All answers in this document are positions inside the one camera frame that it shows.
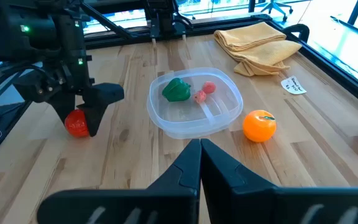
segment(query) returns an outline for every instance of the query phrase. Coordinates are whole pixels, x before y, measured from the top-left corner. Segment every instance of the orange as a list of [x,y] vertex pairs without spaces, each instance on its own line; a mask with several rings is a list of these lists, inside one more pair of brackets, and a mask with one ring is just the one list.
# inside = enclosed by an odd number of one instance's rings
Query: orange
[[254,142],[264,142],[270,139],[276,128],[275,118],[271,113],[264,110],[252,111],[242,123],[245,136]]
[[65,119],[66,130],[74,137],[80,138],[90,135],[86,125],[84,111],[75,109]]

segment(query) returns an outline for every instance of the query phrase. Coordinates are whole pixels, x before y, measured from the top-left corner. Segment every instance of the small pink fruit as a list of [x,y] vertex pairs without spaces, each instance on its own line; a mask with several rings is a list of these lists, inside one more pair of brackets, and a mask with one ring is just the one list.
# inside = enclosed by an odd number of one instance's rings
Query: small pink fruit
[[216,89],[216,86],[213,82],[211,81],[206,81],[203,85],[203,91],[206,93],[206,94],[211,94],[213,92],[215,92],[215,89]]
[[197,102],[197,103],[202,103],[204,102],[204,100],[206,99],[206,94],[203,90],[200,90],[198,92],[196,92],[193,95],[193,99]]

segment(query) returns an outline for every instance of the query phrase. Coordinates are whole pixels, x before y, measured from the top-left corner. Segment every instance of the pink strawberry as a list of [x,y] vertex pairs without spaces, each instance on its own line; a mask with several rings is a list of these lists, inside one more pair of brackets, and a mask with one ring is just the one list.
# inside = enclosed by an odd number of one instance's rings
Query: pink strawberry
[[200,90],[198,92],[196,92],[193,95],[193,99],[197,102],[197,103],[202,103],[204,102],[204,100],[206,99],[206,94],[203,90]]

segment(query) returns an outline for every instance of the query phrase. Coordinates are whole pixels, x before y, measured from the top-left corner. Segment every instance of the plastic food container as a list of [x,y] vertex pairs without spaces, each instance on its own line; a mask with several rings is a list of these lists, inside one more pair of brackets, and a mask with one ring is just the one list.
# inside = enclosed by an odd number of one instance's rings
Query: plastic food container
[[[216,90],[202,104],[192,97],[186,101],[168,102],[162,90],[173,78],[191,85],[193,95],[206,81],[215,83]],[[185,139],[209,135],[227,128],[242,111],[242,97],[236,84],[216,68],[193,68],[156,78],[150,85],[147,111],[155,125],[171,138]]]

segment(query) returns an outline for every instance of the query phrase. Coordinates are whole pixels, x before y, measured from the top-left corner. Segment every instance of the office chair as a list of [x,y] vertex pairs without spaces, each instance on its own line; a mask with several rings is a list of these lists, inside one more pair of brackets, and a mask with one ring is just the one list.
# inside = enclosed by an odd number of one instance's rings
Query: office chair
[[292,6],[287,5],[287,4],[283,4],[283,3],[279,3],[279,2],[275,2],[275,0],[270,0],[270,2],[264,2],[264,3],[260,3],[260,4],[256,4],[255,7],[264,7],[261,12],[265,11],[266,9],[268,9],[268,13],[272,13],[272,9],[276,9],[278,12],[281,12],[284,17],[283,17],[283,21],[287,21],[287,16],[285,15],[285,12],[280,8],[281,7],[289,7],[290,8],[290,14],[293,12]]

